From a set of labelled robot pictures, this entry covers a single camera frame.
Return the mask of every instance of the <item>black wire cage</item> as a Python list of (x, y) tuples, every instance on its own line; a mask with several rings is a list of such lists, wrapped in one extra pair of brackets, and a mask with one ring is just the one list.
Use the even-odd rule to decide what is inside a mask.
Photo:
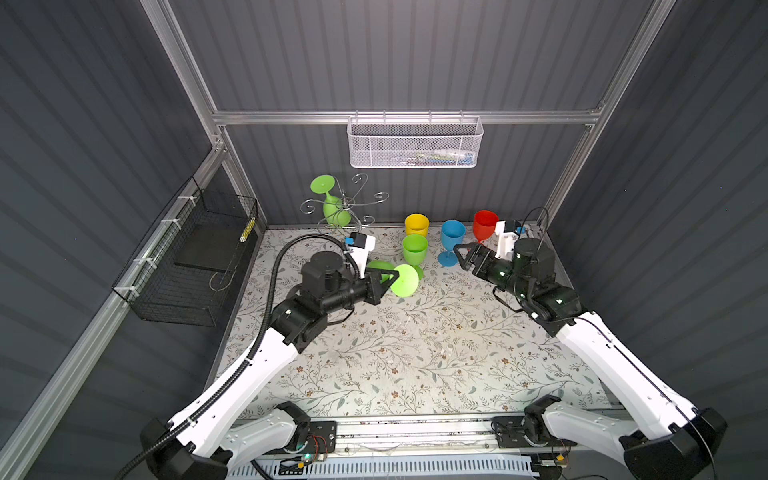
[(143, 320), (226, 322), (258, 241), (257, 212), (254, 198), (198, 188), (175, 219), (161, 221), (164, 232), (150, 253), (129, 260), (124, 271), (141, 263), (132, 284), (113, 290)]

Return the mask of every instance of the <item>gray corrugated wall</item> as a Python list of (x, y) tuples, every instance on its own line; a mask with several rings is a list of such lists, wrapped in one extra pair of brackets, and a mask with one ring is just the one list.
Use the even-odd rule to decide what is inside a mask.
[[(138, 1), (0, 3), (0, 443), (209, 150)], [(129, 316), (41, 458), (135, 452), (140, 420), (202, 388), (214, 337)]]
[(577, 290), (730, 423), (721, 478), (768, 449), (768, 5), (678, 2), (551, 235)]
[(310, 190), (312, 179), (332, 174), (354, 192), (352, 177), (357, 173), (369, 175), (362, 202), (372, 201), (379, 191), (391, 195), (383, 204), (355, 209), (377, 222), (403, 222), (414, 212), (433, 221), (471, 220), (482, 208), (503, 218), (519, 218), (547, 201), (584, 131), (581, 125), (489, 125), (483, 137), (484, 160), (475, 168), (358, 170), (349, 165), (343, 126), (228, 129), (271, 223), (321, 220), (321, 209), (310, 215), (299, 209), (307, 198), (322, 198)]
[[(171, 2), (220, 110), (546, 110), (598, 105), (648, 0)], [(478, 166), (355, 170), (343, 127), (230, 127), (271, 224), (314, 223), (299, 205), (315, 174), (387, 204), (471, 220), (543, 204), (582, 127), (487, 125)]]

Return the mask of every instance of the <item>white mesh basket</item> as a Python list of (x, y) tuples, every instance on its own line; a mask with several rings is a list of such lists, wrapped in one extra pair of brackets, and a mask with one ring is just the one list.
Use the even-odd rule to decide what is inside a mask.
[(388, 116), (378, 123), (350, 117), (346, 133), (355, 168), (472, 168), (483, 130), (480, 117), (415, 121)]

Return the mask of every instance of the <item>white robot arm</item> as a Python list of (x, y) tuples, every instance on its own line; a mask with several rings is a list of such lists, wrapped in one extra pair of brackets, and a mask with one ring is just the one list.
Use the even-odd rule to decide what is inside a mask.
[[(302, 266), (302, 283), (271, 308), (277, 267), (285, 251), (304, 238), (323, 238), (343, 249), (342, 257), (321, 251)], [(293, 361), (327, 326), (328, 314), (354, 310), (358, 302), (378, 305), (399, 273), (366, 269), (376, 239), (353, 233), (345, 243), (322, 234), (291, 240), (277, 255), (265, 316), (256, 339), (217, 381), (168, 422), (153, 420), (141, 432), (144, 451), (117, 475), (122, 479), (144, 459), (161, 480), (221, 480), (265, 452), (306, 441), (310, 419), (290, 402), (245, 425), (232, 428), (240, 413), (280, 370)], [(389, 279), (382, 281), (382, 275)]]
[[(457, 245), (454, 252), (462, 268), (474, 267), (475, 276), (493, 283), (494, 296), (497, 291), (512, 293), (522, 307), (515, 312), (526, 312), (577, 353), (633, 419), (612, 419), (545, 396), (525, 409), (528, 441), (568, 439), (615, 459), (642, 479), (690, 480), (709, 465), (727, 428), (723, 417), (713, 409), (697, 409), (662, 382), (599, 315), (581, 305), (573, 289), (556, 283), (554, 251), (545, 243), (536, 238), (507, 242), (501, 230), (501, 255), (492, 255), (480, 243)], [(468, 252), (463, 256), (461, 250)]]

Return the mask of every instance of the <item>floral tablecloth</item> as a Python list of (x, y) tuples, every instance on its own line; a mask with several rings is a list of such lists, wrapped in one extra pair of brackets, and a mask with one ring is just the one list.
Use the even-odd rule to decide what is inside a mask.
[[(376, 236), (369, 260), (404, 263), (404, 230), (368, 229)], [(259, 328), (277, 252), (310, 231), (266, 232), (219, 374)], [(582, 408), (610, 406), (598, 377), (572, 351), (503, 307), (490, 284), (458, 265), (438, 263), (439, 234), (439, 227), (430, 227), (425, 276), (413, 296), (388, 293), (378, 306), (359, 304), (345, 323), (326, 329), (276, 375), (241, 417), (257, 418), (285, 400), (313, 417), (521, 411), (547, 393)], [(466, 239), (474, 240), (471, 231)], [(335, 249), (307, 240), (289, 250), (275, 304), (300, 282), (300, 268), (313, 253)]]

